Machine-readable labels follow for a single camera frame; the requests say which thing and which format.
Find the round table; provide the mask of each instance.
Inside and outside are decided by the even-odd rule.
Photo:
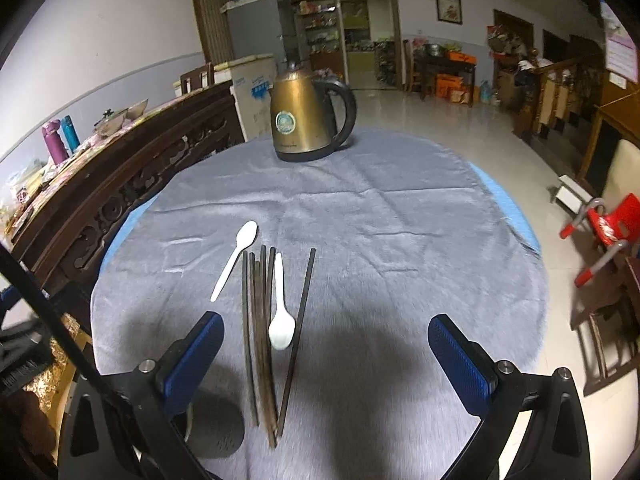
[[[268,448],[250,423],[241,266],[209,297],[247,221],[283,254],[297,313],[318,250],[284,436]],[[158,358],[207,310],[225,341],[194,404],[190,445],[224,480],[439,478],[478,420],[466,414],[428,346],[449,314],[498,360],[532,371],[546,322],[542,260],[513,231],[470,165],[419,137],[356,129],[349,145],[304,164],[256,139],[184,170],[142,214],[92,296],[101,373]],[[273,351],[276,399],[289,350]],[[209,446],[212,399],[236,403],[244,441]]]

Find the kettle label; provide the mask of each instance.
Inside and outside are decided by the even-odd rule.
[[[283,135],[289,135],[296,129],[296,118],[286,110],[278,112],[276,115],[276,129]]]

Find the poster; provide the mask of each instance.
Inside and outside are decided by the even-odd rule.
[[[638,82],[638,53],[625,27],[604,0],[600,0],[607,46],[606,69]]]

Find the carved wood panel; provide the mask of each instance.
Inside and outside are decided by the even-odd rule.
[[[87,222],[62,257],[60,267],[64,276],[71,281],[93,286],[104,252],[129,212],[160,191],[181,169],[213,152],[218,153],[243,142],[239,128],[230,126],[233,125],[229,114],[224,114],[191,129],[115,191]],[[194,157],[196,152],[204,152],[204,156]]]

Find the red chair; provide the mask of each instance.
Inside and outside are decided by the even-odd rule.
[[[640,237],[640,200],[633,193],[625,196],[615,211],[609,214],[599,214],[599,206],[604,208],[604,201],[601,198],[592,199],[580,209],[574,221],[560,231],[560,237],[567,238],[587,217],[593,232],[605,248],[605,253],[600,259],[578,275],[574,281],[575,286],[587,283],[615,254],[631,247]]]

